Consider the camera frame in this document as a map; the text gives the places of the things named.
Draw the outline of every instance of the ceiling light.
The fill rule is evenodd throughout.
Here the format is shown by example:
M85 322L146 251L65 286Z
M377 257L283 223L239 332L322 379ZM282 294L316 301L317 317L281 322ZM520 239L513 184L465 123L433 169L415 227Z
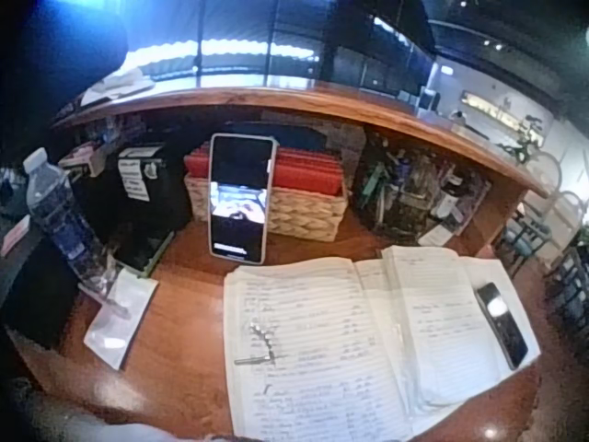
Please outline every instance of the ceiling light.
M446 74L447 76L451 76L454 74L454 69L450 66L442 66L442 69L440 69L440 71L442 72L442 74Z

